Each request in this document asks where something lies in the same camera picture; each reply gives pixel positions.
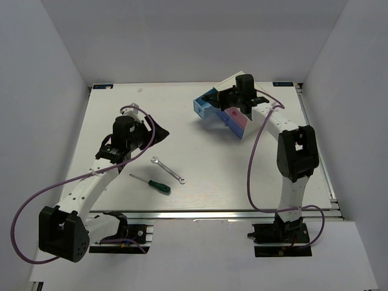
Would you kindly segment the light blue drawer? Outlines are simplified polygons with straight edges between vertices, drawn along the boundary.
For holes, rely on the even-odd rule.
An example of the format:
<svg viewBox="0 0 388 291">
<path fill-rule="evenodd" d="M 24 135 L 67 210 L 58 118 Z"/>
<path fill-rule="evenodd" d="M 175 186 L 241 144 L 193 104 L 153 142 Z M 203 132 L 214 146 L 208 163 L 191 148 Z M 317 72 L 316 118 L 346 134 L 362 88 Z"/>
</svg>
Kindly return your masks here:
<svg viewBox="0 0 388 291">
<path fill-rule="evenodd" d="M 218 91 L 216 90 L 216 88 L 212 88 L 208 92 L 205 92 L 204 94 L 193 100 L 193 110 L 201 119 L 206 119 L 214 113 L 219 112 L 218 108 L 212 106 L 211 104 L 205 102 L 202 99 L 204 95 L 209 95 L 217 92 Z"/>
</svg>

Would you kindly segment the pink drawer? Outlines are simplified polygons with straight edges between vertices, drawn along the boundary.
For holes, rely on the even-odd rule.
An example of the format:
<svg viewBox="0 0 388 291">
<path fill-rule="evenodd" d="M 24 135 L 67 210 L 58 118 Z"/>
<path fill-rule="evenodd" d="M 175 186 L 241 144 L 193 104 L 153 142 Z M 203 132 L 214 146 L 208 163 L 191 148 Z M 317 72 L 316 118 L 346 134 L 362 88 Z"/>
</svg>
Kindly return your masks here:
<svg viewBox="0 0 388 291">
<path fill-rule="evenodd" d="M 245 114 L 236 107 L 230 107 L 225 109 L 225 112 L 241 127 L 245 128 L 247 125 L 248 118 Z"/>
</svg>

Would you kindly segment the white drawer cabinet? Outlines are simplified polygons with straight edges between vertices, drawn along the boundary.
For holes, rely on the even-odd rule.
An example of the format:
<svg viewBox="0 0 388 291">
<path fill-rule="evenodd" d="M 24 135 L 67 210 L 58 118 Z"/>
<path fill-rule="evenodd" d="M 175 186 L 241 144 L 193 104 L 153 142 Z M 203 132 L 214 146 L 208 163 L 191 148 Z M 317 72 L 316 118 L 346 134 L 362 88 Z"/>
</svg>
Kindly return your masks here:
<svg viewBox="0 0 388 291">
<path fill-rule="evenodd" d="M 217 109 L 217 113 L 239 139 L 252 132 L 258 121 L 253 114 L 269 111 L 278 103 L 261 93 L 251 74 L 242 71 L 221 81 L 202 100 Z"/>
</svg>

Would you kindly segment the silver combination wrench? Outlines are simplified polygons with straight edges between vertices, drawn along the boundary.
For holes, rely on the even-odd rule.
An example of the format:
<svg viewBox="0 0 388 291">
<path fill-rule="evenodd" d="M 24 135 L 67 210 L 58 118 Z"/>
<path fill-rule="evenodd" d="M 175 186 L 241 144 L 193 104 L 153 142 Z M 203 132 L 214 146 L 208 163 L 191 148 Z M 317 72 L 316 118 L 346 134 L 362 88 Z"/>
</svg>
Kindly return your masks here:
<svg viewBox="0 0 388 291">
<path fill-rule="evenodd" d="M 165 170 L 169 175 L 171 175 L 172 177 L 174 177 L 180 184 L 185 184 L 186 183 L 186 180 L 179 176 L 177 173 L 175 173 L 173 170 L 171 170 L 169 167 L 167 167 L 165 164 L 163 164 L 157 156 L 153 156 L 152 159 L 150 160 L 151 163 L 153 164 L 156 164 L 158 165 L 160 168 L 162 168 L 163 170 Z"/>
</svg>

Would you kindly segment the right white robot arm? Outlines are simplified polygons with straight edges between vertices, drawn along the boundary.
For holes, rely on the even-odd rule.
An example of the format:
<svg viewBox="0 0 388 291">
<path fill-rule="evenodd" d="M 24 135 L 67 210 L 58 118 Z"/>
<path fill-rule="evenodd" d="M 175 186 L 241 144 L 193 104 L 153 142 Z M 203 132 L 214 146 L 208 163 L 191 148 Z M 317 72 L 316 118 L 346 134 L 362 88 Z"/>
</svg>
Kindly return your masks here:
<svg viewBox="0 0 388 291">
<path fill-rule="evenodd" d="M 319 166 L 315 130 L 310 125 L 298 125 L 281 114 L 284 104 L 260 90 L 251 74 L 238 73 L 196 100 L 205 112 L 236 110 L 260 126 L 259 140 L 267 131 L 277 142 L 276 166 L 282 175 L 279 205 L 274 210 L 272 229 L 265 232 L 273 241 L 286 242 L 302 230 L 303 199 L 306 185 Z"/>
</svg>

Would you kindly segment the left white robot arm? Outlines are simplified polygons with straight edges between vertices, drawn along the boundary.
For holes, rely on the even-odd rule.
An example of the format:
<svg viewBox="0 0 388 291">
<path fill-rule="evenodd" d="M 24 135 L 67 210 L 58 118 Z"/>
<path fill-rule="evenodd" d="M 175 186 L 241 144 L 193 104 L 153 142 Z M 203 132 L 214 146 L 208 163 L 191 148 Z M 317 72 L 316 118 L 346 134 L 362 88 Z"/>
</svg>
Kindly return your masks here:
<svg viewBox="0 0 388 291">
<path fill-rule="evenodd" d="M 169 131 L 151 117 L 140 121 L 119 116 L 112 133 L 103 140 L 90 168 L 90 176 L 54 207 L 39 213 L 39 249 L 77 263 L 94 243 L 120 243 L 129 240 L 127 218 L 115 211 L 88 219 L 88 214 L 107 186 L 118 177 L 133 151 L 144 150 L 168 137 Z"/>
</svg>

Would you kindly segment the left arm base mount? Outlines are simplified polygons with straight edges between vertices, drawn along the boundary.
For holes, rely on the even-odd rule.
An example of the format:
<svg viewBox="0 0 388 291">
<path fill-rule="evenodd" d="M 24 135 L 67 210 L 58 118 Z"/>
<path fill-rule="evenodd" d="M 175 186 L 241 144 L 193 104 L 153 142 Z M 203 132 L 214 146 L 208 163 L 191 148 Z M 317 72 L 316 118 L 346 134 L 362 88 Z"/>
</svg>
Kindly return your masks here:
<svg viewBox="0 0 388 291">
<path fill-rule="evenodd" d="M 90 253 L 145 255 L 151 246 L 153 223 L 130 219 L 120 212 L 105 212 L 87 218 Z"/>
</svg>

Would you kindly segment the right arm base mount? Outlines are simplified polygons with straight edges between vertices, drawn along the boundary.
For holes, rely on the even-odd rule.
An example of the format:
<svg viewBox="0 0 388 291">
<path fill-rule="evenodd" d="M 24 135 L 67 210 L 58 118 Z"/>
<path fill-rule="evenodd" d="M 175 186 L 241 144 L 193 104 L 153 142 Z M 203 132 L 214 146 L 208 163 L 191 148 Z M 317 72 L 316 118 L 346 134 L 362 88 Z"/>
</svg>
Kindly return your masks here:
<svg viewBox="0 0 388 291">
<path fill-rule="evenodd" d="M 253 225 L 247 234 L 254 242 L 256 258 L 311 257 L 310 237 L 303 218 L 284 222 L 275 215 L 273 223 Z"/>
</svg>

